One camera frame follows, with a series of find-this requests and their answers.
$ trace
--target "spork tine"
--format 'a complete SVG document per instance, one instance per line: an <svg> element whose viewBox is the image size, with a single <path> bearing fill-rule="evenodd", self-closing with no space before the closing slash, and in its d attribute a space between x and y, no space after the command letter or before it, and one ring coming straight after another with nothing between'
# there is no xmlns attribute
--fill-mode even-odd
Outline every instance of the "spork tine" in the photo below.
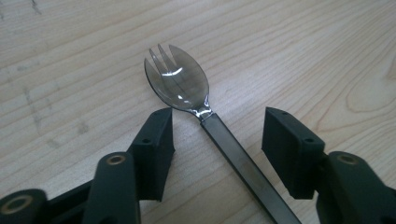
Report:
<svg viewBox="0 0 396 224"><path fill-rule="evenodd" d="M268 179L241 147L209 105L209 83L201 66L188 53L169 46L173 60L158 45L163 62L150 49L158 72L145 59L145 70L152 89L167 105L192 113L216 144L259 203L276 223L300 223Z"/></svg>

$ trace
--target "black plastic part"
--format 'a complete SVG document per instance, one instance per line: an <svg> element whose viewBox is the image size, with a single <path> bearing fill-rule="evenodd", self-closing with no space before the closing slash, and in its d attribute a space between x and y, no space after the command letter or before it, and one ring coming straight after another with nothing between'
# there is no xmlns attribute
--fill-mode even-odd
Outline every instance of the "black plastic part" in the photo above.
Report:
<svg viewBox="0 0 396 224"><path fill-rule="evenodd" d="M134 155L138 199L160 201L175 152L172 108L152 113L128 152Z"/></svg>
<svg viewBox="0 0 396 224"><path fill-rule="evenodd" d="M91 183L82 184L49 201L51 224L81 223Z"/></svg>
<svg viewBox="0 0 396 224"><path fill-rule="evenodd" d="M140 223L131 154L114 152L99 160L82 223Z"/></svg>
<svg viewBox="0 0 396 224"><path fill-rule="evenodd" d="M321 223L396 223L394 191L382 183L365 160L332 152L322 168L325 183L318 188L317 203ZM329 195L333 198L320 199Z"/></svg>
<svg viewBox="0 0 396 224"><path fill-rule="evenodd" d="M41 189L12 193L0 200L0 223L47 223L47 207L47 196Z"/></svg>
<svg viewBox="0 0 396 224"><path fill-rule="evenodd" d="M324 146L291 114L266 108L262 150L293 198L313 198L315 168L325 156Z"/></svg>

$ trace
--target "wooden table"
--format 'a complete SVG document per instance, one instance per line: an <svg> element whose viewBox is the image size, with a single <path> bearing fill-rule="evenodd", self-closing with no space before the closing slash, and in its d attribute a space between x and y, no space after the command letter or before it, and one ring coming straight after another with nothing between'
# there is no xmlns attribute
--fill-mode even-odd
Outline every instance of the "wooden table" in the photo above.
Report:
<svg viewBox="0 0 396 224"><path fill-rule="evenodd" d="M395 1L2 0L0 198L92 179L165 107L143 61L158 43L204 69L210 103L303 223L261 150L265 107L369 162L396 188ZM192 115L174 111L163 201L142 223L270 223Z"/></svg>

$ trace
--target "wood grain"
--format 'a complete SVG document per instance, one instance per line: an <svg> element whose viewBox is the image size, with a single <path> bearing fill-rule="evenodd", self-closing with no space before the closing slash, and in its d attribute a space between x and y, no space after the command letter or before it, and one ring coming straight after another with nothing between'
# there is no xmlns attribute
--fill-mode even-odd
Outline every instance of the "wood grain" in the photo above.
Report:
<svg viewBox="0 0 396 224"><path fill-rule="evenodd" d="M0 198L53 198L126 150L165 107L143 68L158 43L203 67L212 107L303 223L315 201L293 200L261 151L266 106L396 188L394 1L2 0ZM163 201L141 203L142 223L271 223L198 120L173 118Z"/></svg>

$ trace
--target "plastic spork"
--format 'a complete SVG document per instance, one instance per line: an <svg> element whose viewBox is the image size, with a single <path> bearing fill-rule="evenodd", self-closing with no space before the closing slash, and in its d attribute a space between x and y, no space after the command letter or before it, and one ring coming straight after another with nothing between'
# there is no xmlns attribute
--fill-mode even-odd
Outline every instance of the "plastic spork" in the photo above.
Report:
<svg viewBox="0 0 396 224"><path fill-rule="evenodd" d="M173 60L159 45L160 59L150 49L157 70L145 59L148 82L167 105L193 114L259 203L276 223L300 223L268 179L209 105L209 83L201 66L188 53L169 46Z"/></svg>

